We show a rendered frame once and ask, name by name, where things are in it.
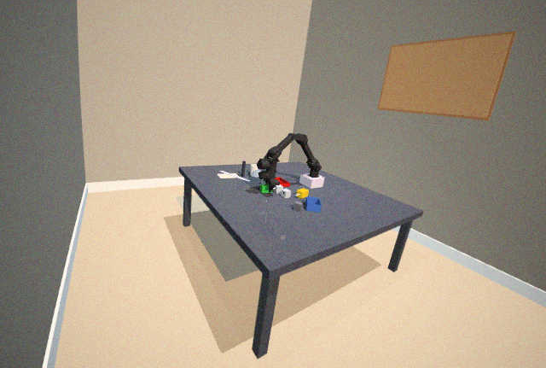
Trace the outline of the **yellow block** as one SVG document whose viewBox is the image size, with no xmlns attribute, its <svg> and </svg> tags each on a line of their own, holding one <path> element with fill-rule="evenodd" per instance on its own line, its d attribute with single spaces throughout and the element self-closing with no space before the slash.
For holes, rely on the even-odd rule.
<svg viewBox="0 0 546 368">
<path fill-rule="evenodd" d="M 302 199 L 302 198 L 307 197 L 307 196 L 308 196 L 308 193 L 309 193 L 308 190 L 306 190 L 306 189 L 300 189 L 300 190 L 297 190 L 297 195 L 295 195 L 295 196 L 297 196 L 297 197 L 299 197 L 299 198 Z"/>
</svg>

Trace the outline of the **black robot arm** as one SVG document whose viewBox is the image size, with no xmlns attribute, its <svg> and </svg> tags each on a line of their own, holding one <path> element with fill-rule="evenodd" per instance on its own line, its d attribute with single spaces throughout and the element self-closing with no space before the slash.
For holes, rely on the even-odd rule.
<svg viewBox="0 0 546 368">
<path fill-rule="evenodd" d="M 308 159 L 306 162 L 309 166 L 310 170 L 310 177 L 312 178 L 319 178 L 318 176 L 319 171 L 322 169 L 321 165 L 319 164 L 319 161 L 313 156 L 311 153 L 311 149 L 308 145 L 308 138 L 305 134 L 294 134 L 289 133 L 277 146 L 272 147 L 268 150 L 268 153 L 265 155 L 263 159 L 259 159 L 257 163 L 258 169 L 266 169 L 266 171 L 262 171 L 258 173 L 258 176 L 260 179 L 263 178 L 270 178 L 269 171 L 267 172 L 267 169 L 276 169 L 277 162 L 280 162 L 278 160 L 279 156 L 282 154 L 282 151 L 295 139 L 295 141 L 302 147 L 302 149 L 305 152 L 305 155 Z"/>
</svg>

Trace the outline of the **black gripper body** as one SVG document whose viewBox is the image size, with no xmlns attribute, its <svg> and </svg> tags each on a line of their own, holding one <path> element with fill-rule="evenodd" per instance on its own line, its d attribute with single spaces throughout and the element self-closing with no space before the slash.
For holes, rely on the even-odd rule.
<svg viewBox="0 0 546 368">
<path fill-rule="evenodd" d="M 276 172 L 277 170 L 272 170 L 272 169 L 267 169 L 267 172 L 269 171 L 270 173 L 270 178 L 266 178 L 266 179 L 269 179 L 269 184 L 270 185 L 280 185 L 280 182 L 277 180 L 277 179 L 274 179 L 276 178 Z"/>
</svg>

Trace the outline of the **red tray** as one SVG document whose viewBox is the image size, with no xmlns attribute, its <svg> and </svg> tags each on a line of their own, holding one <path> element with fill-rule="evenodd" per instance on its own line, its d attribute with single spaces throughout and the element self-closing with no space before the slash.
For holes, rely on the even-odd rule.
<svg viewBox="0 0 546 368">
<path fill-rule="evenodd" d="M 282 187 L 288 187 L 290 186 L 290 183 L 286 180 L 284 180 L 283 178 L 274 178 L 274 179 L 277 179 L 279 182 L 280 182 L 280 185 Z"/>
</svg>

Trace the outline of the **blue tray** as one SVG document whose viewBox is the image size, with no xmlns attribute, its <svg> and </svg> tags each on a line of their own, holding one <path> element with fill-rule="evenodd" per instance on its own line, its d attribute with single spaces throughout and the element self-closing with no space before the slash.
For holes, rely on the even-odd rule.
<svg viewBox="0 0 546 368">
<path fill-rule="evenodd" d="M 306 206 L 306 211 L 317 212 L 317 213 L 320 213 L 322 208 L 320 198 L 309 197 L 309 196 L 306 197 L 305 206 Z"/>
</svg>

